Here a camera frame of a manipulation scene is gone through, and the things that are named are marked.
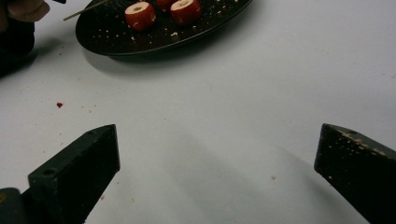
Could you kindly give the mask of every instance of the apple flesh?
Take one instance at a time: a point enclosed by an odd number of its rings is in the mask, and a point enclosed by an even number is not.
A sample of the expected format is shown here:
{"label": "apple flesh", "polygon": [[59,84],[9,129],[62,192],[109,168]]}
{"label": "apple flesh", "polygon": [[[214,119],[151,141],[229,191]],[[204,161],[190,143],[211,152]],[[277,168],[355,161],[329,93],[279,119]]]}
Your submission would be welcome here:
{"label": "apple flesh", "polygon": [[177,0],[155,0],[157,7],[160,11],[164,13],[168,13],[172,4],[174,4]]}
{"label": "apple flesh", "polygon": [[152,4],[139,2],[125,9],[125,19],[132,29],[142,32],[154,25],[157,16]]}
{"label": "apple flesh", "polygon": [[178,25],[189,25],[202,16],[198,0],[178,0],[171,6],[171,16]]}

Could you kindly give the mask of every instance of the red apple piece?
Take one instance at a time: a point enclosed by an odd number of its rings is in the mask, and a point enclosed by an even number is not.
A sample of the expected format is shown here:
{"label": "red apple piece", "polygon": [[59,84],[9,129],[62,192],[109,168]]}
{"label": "red apple piece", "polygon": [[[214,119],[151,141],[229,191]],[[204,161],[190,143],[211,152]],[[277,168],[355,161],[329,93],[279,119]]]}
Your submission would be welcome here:
{"label": "red apple piece", "polygon": [[178,0],[171,6],[171,16],[179,25],[189,25],[202,16],[198,0]]}
{"label": "red apple piece", "polygon": [[145,31],[156,21],[155,9],[148,2],[135,3],[125,9],[128,25],[136,31]]}
{"label": "red apple piece", "polygon": [[162,12],[169,12],[172,4],[174,4],[177,0],[155,0],[157,7]]}

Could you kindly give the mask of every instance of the apple skin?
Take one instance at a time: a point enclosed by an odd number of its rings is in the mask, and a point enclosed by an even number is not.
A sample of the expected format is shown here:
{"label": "apple skin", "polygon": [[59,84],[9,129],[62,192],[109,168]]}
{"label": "apple skin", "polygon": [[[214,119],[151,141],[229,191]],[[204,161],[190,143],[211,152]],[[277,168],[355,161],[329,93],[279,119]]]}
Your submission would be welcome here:
{"label": "apple skin", "polygon": [[172,4],[174,4],[177,0],[155,0],[157,7],[160,11],[164,13],[168,13],[171,9]]}
{"label": "apple skin", "polygon": [[199,0],[178,0],[171,6],[171,16],[178,25],[190,25],[201,18],[201,4]]}
{"label": "apple skin", "polygon": [[148,2],[139,2],[125,9],[125,20],[132,29],[138,32],[151,28],[156,19],[155,9]]}

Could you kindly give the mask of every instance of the dark plate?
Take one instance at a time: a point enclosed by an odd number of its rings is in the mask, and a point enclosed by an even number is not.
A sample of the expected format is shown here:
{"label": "dark plate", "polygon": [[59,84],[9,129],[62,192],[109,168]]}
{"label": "dark plate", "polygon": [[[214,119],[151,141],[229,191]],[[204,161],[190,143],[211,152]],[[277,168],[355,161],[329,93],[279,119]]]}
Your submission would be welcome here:
{"label": "dark plate", "polygon": [[[93,0],[87,7],[98,3]],[[125,9],[136,0],[110,0],[82,13],[77,22],[76,36],[85,49],[107,56],[136,55],[170,49],[206,35],[241,12],[251,0],[200,0],[203,16],[196,23],[177,26],[169,14],[157,10],[157,21],[144,33],[130,29],[125,21]]]}

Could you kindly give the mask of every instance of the white table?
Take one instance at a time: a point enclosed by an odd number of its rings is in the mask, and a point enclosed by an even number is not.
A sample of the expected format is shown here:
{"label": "white table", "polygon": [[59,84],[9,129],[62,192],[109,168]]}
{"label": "white table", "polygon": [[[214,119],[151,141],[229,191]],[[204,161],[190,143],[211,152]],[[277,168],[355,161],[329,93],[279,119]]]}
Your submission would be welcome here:
{"label": "white table", "polygon": [[117,60],[63,21],[88,3],[49,2],[35,59],[0,77],[0,188],[114,123],[121,170],[88,224],[366,223],[313,164],[322,123],[396,148],[394,0],[254,0],[194,44]]}

